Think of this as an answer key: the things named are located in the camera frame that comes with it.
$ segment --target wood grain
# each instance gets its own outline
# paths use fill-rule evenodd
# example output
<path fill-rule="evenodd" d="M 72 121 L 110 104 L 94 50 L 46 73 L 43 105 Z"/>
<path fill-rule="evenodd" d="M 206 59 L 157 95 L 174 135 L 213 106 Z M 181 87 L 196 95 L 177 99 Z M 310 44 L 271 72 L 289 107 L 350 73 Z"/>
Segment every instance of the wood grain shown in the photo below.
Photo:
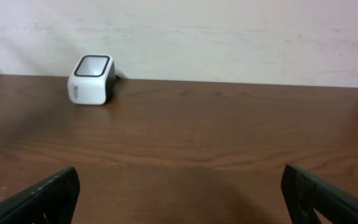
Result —
<path fill-rule="evenodd" d="M 290 162 L 358 196 L 358 88 L 128 80 L 79 106 L 66 84 L 0 75 L 0 201 L 75 166 L 73 223 L 289 223 Z"/>

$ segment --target white device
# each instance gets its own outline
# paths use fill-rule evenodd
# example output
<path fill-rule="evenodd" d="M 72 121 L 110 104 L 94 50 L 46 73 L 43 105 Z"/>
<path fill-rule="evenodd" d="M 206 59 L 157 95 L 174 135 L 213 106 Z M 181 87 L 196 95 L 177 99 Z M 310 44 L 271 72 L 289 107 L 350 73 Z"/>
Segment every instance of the white device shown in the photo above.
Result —
<path fill-rule="evenodd" d="M 114 60 L 110 55 L 85 55 L 68 78 L 68 96 L 77 104 L 104 104 L 115 79 Z"/>

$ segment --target black rim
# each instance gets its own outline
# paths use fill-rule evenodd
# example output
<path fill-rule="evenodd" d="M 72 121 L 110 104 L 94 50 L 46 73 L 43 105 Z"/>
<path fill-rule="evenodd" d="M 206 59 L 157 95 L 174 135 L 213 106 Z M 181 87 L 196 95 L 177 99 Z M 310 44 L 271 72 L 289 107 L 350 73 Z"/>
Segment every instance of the black rim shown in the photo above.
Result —
<path fill-rule="evenodd" d="M 104 65 L 103 71 L 102 71 L 102 73 L 101 73 L 100 75 L 79 75 L 79 74 L 77 74 L 77 71 L 78 71 L 78 69 L 80 68 L 80 66 L 81 66 L 81 64 L 82 64 L 82 61 L 83 61 L 86 57 L 105 57 L 105 58 L 107 58 L 107 62 L 106 62 L 106 64 Z M 81 58 L 80 63 L 79 63 L 78 66 L 75 68 L 74 75 L 75 75 L 75 76 L 78 76 L 78 77 L 100 77 L 100 76 L 103 75 L 104 72 L 106 71 L 106 68 L 107 68 L 107 65 L 109 64 L 109 62 L 110 62 L 110 57 L 108 57 L 108 56 L 104 56 L 104 55 L 86 55 L 86 56 L 84 56 L 84 57 Z"/>

